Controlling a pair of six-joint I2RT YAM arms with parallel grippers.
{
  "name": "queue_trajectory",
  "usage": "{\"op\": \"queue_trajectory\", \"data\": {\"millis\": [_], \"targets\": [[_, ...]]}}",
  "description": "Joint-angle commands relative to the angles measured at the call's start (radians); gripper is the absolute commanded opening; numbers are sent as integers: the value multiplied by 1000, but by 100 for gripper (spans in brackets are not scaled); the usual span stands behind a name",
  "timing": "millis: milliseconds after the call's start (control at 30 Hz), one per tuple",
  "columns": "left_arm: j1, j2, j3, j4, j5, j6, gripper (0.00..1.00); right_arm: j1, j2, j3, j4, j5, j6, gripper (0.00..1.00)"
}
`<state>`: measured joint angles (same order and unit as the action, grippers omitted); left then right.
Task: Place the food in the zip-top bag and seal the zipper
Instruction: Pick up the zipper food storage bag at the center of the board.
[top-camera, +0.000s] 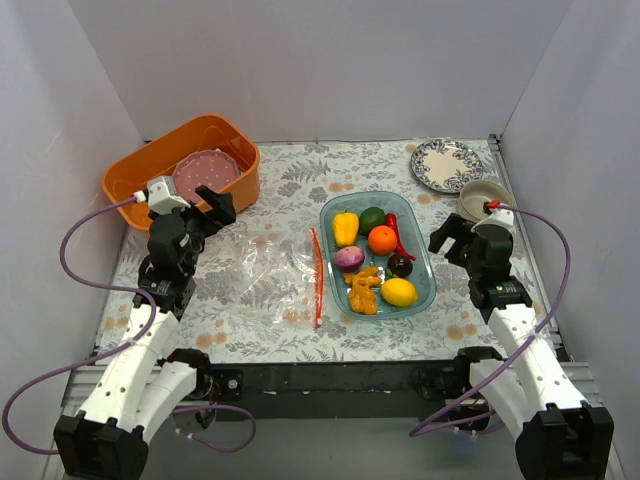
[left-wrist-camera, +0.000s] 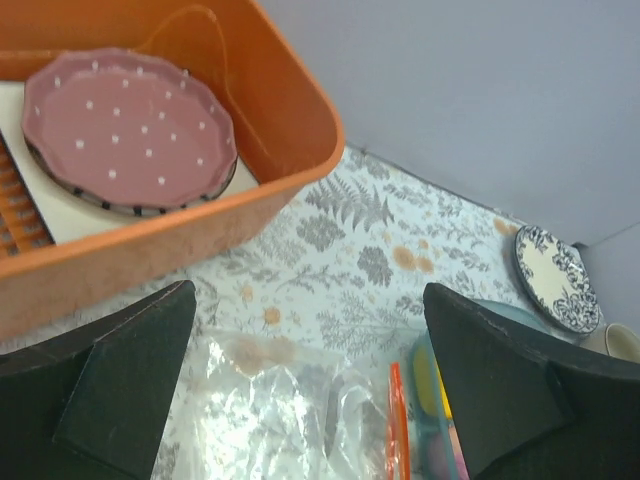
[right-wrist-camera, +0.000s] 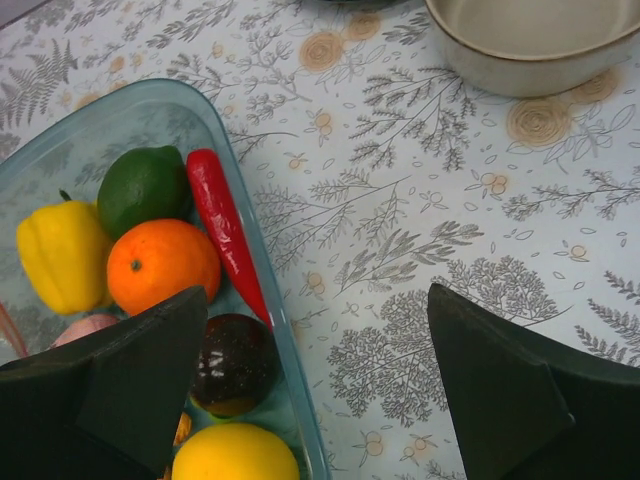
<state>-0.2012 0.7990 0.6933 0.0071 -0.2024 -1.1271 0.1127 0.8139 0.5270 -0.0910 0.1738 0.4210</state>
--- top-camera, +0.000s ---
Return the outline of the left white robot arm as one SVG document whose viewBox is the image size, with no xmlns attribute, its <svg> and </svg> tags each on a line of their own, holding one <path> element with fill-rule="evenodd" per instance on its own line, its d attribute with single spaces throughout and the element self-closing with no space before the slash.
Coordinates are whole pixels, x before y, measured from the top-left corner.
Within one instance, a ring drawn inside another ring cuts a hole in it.
<svg viewBox="0 0 640 480">
<path fill-rule="evenodd" d="M 136 196 L 148 204 L 152 223 L 133 291 L 131 325 L 78 412 L 61 416 L 54 428 L 62 464 L 72 477 L 139 478 L 149 443 L 171 410 L 186 396 L 200 400 L 212 390 L 208 357 L 193 349 L 171 354 L 156 380 L 149 379 L 195 291 L 206 239 L 236 220 L 231 194 L 204 185 L 196 193 L 207 211 L 180 197 L 167 177 L 150 181 Z"/>
</svg>

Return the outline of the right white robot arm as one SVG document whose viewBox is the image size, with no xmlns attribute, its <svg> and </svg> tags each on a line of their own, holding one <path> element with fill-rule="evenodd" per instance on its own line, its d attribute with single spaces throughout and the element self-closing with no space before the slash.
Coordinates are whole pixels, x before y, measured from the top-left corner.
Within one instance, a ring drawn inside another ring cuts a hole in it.
<svg viewBox="0 0 640 480">
<path fill-rule="evenodd" d="M 542 337 L 531 298 L 511 273 L 513 221 L 512 208 L 499 205 L 477 223 L 452 214 L 430 235 L 433 253 L 453 241 L 445 257 L 466 271 L 471 301 L 507 353 L 459 355 L 453 387 L 488 401 L 514 438 L 524 478 L 602 479 L 614 421 L 574 386 Z"/>
</svg>

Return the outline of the yellow lemon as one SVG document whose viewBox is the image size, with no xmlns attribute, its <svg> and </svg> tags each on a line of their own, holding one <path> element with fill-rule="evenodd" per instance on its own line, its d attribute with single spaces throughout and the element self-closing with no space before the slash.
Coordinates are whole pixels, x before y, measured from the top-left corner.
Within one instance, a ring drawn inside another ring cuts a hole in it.
<svg viewBox="0 0 640 480">
<path fill-rule="evenodd" d="M 416 287 L 403 278 L 386 280 L 380 288 L 380 293 L 387 303 L 396 307 L 409 307 L 418 300 Z"/>
</svg>

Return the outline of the clear zip top bag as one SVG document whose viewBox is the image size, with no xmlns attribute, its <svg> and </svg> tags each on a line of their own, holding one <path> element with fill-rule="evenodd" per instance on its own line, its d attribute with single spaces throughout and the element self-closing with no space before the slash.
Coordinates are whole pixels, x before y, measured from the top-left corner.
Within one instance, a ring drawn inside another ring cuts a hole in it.
<svg viewBox="0 0 640 480">
<path fill-rule="evenodd" d="M 313 228 L 234 232 L 220 244 L 216 300 L 263 323 L 322 325 L 324 263 Z"/>
</svg>

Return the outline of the dark purple fruit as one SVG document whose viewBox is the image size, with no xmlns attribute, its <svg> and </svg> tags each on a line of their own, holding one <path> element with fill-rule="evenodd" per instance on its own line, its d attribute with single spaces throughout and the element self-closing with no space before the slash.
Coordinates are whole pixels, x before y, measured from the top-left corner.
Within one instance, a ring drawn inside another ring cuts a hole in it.
<svg viewBox="0 0 640 480">
<path fill-rule="evenodd" d="M 413 272 L 413 263 L 408 256 L 394 253 L 387 261 L 387 269 L 391 276 L 406 278 Z"/>
</svg>

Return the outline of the orange ginger root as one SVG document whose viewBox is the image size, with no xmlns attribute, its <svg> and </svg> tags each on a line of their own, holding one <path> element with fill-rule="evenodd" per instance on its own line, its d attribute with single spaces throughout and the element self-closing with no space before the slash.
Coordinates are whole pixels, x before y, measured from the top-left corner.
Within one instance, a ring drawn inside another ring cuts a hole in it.
<svg viewBox="0 0 640 480">
<path fill-rule="evenodd" d="M 379 273 L 376 266 L 369 266 L 357 273 L 344 275 L 344 280 L 350 287 L 348 301 L 353 312 L 364 315 L 377 313 L 377 296 L 373 288 L 382 284 Z"/>
</svg>

